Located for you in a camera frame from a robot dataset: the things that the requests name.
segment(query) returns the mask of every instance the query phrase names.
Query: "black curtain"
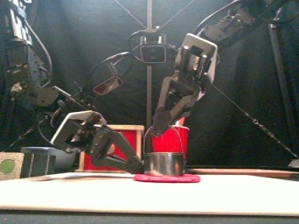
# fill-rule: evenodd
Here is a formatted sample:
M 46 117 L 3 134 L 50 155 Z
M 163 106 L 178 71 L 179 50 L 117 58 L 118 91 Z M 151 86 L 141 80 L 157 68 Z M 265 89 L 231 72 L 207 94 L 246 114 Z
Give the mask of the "black curtain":
M 154 1 L 154 27 L 165 25 L 162 32 L 167 35 L 169 44 L 179 47 L 186 34 L 230 2 Z M 146 0 L 40 1 L 32 27 L 51 53 L 55 84 L 75 94 L 75 82 L 84 86 L 92 67 L 111 55 L 127 51 L 129 38 L 133 33 L 145 29 L 146 20 Z M 298 21 L 295 19 L 278 30 L 297 121 Z M 166 63 L 154 66 L 154 111 L 163 79 L 173 74 L 174 60 L 170 55 Z M 133 69 L 123 77 L 123 86 L 98 98 L 98 111 L 110 124 L 146 125 L 146 76 L 146 65 L 134 62 Z M 286 145 L 293 144 L 267 24 L 262 24 L 238 43 L 222 51 L 214 84 L 238 107 L 214 87 L 197 103 L 186 120 L 186 126 L 191 129 L 189 165 L 289 165 L 291 154 L 239 109 L 241 107 L 258 119 Z M 23 114 L 28 113 L 22 108 L 18 111 L 16 120 L 23 120 Z M 14 141 L 18 133 L 22 131 L 16 128 L 7 142 Z M 26 144 L 38 144 L 36 137 L 34 140 L 28 137 L 16 147 Z

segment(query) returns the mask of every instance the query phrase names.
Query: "small box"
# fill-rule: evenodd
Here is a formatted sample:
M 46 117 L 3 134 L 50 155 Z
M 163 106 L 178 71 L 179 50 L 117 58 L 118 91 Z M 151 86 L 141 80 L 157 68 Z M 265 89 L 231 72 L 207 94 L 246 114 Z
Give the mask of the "small box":
M 127 141 L 130 142 L 135 153 L 142 157 L 142 148 L 143 148 L 143 135 L 145 135 L 145 126 L 142 125 L 108 125 L 108 127 L 118 132 L 122 132 Z M 119 156 L 123 159 L 127 159 L 122 150 L 112 144 L 112 147 L 108 151 L 110 154 Z M 91 163 L 91 157 L 83 151 L 79 156 L 79 169 L 76 172 L 125 172 L 119 169 L 108 166 L 95 166 Z
M 54 174 L 55 156 L 0 152 L 0 180 L 23 179 Z

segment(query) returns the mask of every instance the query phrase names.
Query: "table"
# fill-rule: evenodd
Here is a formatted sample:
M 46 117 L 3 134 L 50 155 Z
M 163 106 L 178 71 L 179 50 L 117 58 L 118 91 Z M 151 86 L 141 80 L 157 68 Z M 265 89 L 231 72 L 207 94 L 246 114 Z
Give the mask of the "table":
M 20 223 L 40 223 L 34 222 L 40 217 L 43 223 L 62 223 L 60 219 L 72 223 L 299 221 L 297 181 L 201 175 L 201 183 L 171 184 L 138 182 L 133 177 L 125 173 L 70 172 L 0 181 L 0 223 L 16 223 L 18 219 Z

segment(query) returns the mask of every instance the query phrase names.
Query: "metal cup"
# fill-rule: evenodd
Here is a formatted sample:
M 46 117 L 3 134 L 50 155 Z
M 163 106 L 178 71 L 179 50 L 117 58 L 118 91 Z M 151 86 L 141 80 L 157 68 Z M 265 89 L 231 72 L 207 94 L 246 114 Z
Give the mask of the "metal cup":
M 153 176 L 182 176 L 183 171 L 183 153 L 151 152 L 145 154 L 145 174 Z

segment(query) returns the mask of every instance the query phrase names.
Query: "metal pole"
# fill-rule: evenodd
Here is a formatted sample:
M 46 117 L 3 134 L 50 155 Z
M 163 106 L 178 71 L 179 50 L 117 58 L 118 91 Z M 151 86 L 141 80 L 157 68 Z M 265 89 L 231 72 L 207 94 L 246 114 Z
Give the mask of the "metal pole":
M 153 0 L 147 0 L 147 29 L 153 29 L 153 14 L 154 13 L 154 2 Z M 149 130 L 153 126 L 153 66 L 147 66 L 147 96 L 146 96 L 146 129 Z
M 289 89 L 286 84 L 286 70 L 283 66 L 282 61 L 282 53 L 279 49 L 279 41 L 277 36 L 277 26 L 271 24 L 269 26 L 269 34 L 271 39 L 271 45 L 274 50 L 274 56 L 275 56 L 275 68 L 277 68 L 277 75 L 279 80 L 279 86 L 281 86 L 281 93 L 283 97 L 283 104 L 285 104 L 285 116 L 286 116 L 286 124 L 289 128 L 289 136 L 290 136 L 290 142 L 291 142 L 291 148 L 294 150 L 299 149 L 299 141 L 298 141 L 298 131 L 295 127 L 295 115 L 293 112 L 293 103 L 290 101 L 290 95 L 289 95 Z

